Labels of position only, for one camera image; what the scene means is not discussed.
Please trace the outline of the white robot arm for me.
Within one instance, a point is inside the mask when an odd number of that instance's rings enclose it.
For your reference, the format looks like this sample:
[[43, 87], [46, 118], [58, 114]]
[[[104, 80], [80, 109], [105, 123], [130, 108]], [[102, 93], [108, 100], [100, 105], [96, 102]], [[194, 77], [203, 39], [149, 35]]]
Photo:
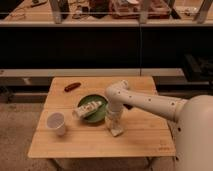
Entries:
[[120, 118], [127, 104], [177, 124], [176, 171], [213, 171], [213, 96], [191, 99], [134, 92], [126, 80], [105, 90], [106, 125], [113, 136], [123, 133]]

